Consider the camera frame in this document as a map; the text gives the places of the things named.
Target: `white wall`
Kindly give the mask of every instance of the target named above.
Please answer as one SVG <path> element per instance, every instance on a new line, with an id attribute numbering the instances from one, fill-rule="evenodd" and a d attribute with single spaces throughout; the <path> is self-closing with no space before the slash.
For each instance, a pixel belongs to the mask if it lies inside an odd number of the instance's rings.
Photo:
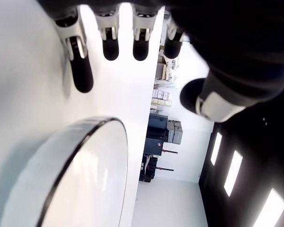
<path id="1" fill-rule="evenodd" d="M 172 106 L 165 106 L 160 112 L 170 120 L 181 121 L 183 137 L 180 145 L 164 143 L 163 148 L 179 152 L 177 155 L 163 153 L 157 166 L 174 169 L 174 172 L 157 171 L 156 176 L 171 179 L 199 182 L 213 122 L 185 109 L 179 100 L 182 87 L 196 78 L 207 77 L 208 66 L 189 43 L 183 43 L 179 54 L 179 67 L 176 71 L 177 89 L 159 88 L 169 92 Z"/>
<path id="2" fill-rule="evenodd" d="M 132 227 L 207 227 L 197 183 L 154 178 L 139 182 Z"/>
<path id="3" fill-rule="evenodd" d="M 151 35 L 149 56 L 143 62 L 132 55 L 131 6 L 122 5 L 120 15 L 120 54 L 111 62 L 103 56 L 93 14 L 83 7 L 95 85 L 88 94 L 81 94 L 74 87 L 60 40 L 37 2 L 0 1 L 0 218 L 13 183 L 44 140 L 79 119 L 111 115 L 123 121 L 128 135 L 128 179 L 121 226 L 130 226 L 163 11 Z"/>

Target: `white box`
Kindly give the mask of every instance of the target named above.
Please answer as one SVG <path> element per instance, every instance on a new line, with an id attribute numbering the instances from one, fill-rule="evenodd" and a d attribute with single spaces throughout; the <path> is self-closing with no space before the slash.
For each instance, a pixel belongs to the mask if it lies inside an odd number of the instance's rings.
<path id="1" fill-rule="evenodd" d="M 152 91 L 152 97 L 153 97 L 153 98 L 157 98 L 157 97 L 158 97 L 158 89 L 154 89 L 154 90 Z"/>
<path id="2" fill-rule="evenodd" d="M 168 99 L 169 99 L 169 93 L 168 92 L 164 92 L 163 100 L 168 100 Z"/>
<path id="3" fill-rule="evenodd" d="M 163 98 L 164 92 L 163 91 L 158 91 L 158 96 L 157 98 Z"/>
<path id="4" fill-rule="evenodd" d="M 162 110 L 164 110 L 164 108 L 165 108 L 164 105 L 158 105 L 158 106 L 157 106 L 157 110 L 158 110 L 158 111 L 162 111 Z"/>
<path id="5" fill-rule="evenodd" d="M 165 100 L 158 99 L 158 105 L 165 105 Z"/>
<path id="6" fill-rule="evenodd" d="M 165 101 L 165 106 L 171 106 L 172 105 L 172 101 Z"/>

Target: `black fingertip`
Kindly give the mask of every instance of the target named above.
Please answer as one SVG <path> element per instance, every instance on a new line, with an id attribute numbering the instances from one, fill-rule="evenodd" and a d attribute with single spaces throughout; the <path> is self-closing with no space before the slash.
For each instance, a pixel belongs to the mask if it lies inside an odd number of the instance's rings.
<path id="1" fill-rule="evenodd" d="M 170 40 L 166 37 L 164 43 L 164 55 L 169 59 L 178 57 L 182 43 L 175 40 Z"/>
<path id="2" fill-rule="evenodd" d="M 187 110 L 193 113 L 196 113 L 195 103 L 196 103 L 197 97 L 202 92 L 204 81 L 205 81 L 205 78 L 199 78 L 199 79 L 192 80 L 183 87 L 180 93 L 181 104 Z"/>
<path id="3" fill-rule="evenodd" d="M 143 61 L 147 58 L 148 55 L 148 46 L 149 42 L 144 40 L 133 41 L 133 57 L 137 61 Z"/>
<path id="4" fill-rule="evenodd" d="M 103 54 L 109 61 L 114 61 L 119 56 L 118 39 L 103 40 Z"/>
<path id="5" fill-rule="evenodd" d="M 71 61 L 71 70 L 75 87 L 82 93 L 89 92 L 94 85 L 93 75 L 89 63 L 89 57 L 74 58 Z"/>

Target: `ceiling light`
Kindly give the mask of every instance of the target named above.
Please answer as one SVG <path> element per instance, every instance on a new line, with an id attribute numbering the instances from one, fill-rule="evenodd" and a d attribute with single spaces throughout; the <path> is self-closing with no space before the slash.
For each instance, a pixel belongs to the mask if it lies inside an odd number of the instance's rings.
<path id="1" fill-rule="evenodd" d="M 212 157 L 210 159 L 213 165 L 216 163 L 218 157 L 221 140 L 222 140 L 222 135 L 220 133 L 217 133 L 216 141 L 214 142 Z"/>
<path id="2" fill-rule="evenodd" d="M 274 227 L 283 210 L 283 198 L 272 189 L 253 227 Z"/>
<path id="3" fill-rule="evenodd" d="M 240 170 L 242 159 L 243 159 L 242 155 L 240 155 L 235 150 L 233 157 L 232 157 L 231 166 L 229 168 L 229 172 L 226 178 L 226 182 L 224 185 L 224 188 L 228 196 L 231 195 L 231 191 L 233 189 L 233 186 L 235 185 L 235 182 L 236 182 L 239 170 Z"/>

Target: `robotic hand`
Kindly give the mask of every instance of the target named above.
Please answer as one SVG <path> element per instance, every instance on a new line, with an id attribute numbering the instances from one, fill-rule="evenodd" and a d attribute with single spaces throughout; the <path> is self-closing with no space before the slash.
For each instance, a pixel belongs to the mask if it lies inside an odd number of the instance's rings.
<path id="1" fill-rule="evenodd" d="M 38 0 L 54 20 L 68 49 L 76 88 L 93 87 L 86 37 L 79 5 L 94 11 L 103 40 L 103 54 L 118 57 L 119 6 L 122 0 Z M 133 56 L 143 61 L 158 10 L 171 12 L 164 54 L 176 58 L 184 35 L 206 60 L 206 79 L 189 82 L 182 105 L 208 120 L 223 122 L 284 90 L 284 3 L 272 0 L 130 0 L 133 7 Z"/>

